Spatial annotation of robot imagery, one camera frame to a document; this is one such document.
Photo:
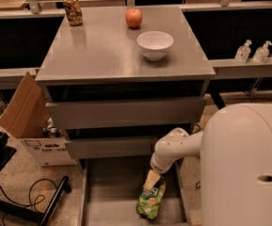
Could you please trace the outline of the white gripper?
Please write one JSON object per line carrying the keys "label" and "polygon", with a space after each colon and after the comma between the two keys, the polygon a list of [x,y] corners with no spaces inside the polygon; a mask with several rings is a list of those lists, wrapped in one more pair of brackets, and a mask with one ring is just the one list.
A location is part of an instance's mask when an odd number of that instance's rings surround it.
{"label": "white gripper", "polygon": [[150,162],[152,169],[148,172],[146,181],[143,185],[143,190],[151,191],[154,185],[159,181],[160,174],[168,172],[174,162],[174,158],[160,157],[157,153],[153,153]]}

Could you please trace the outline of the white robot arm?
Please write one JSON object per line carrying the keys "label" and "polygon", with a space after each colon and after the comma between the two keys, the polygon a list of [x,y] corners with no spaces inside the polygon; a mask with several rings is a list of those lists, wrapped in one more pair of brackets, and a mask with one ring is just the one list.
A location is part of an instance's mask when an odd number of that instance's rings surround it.
{"label": "white robot arm", "polygon": [[218,110],[204,129],[160,138],[143,189],[179,159],[200,156],[202,226],[272,226],[272,104]]}

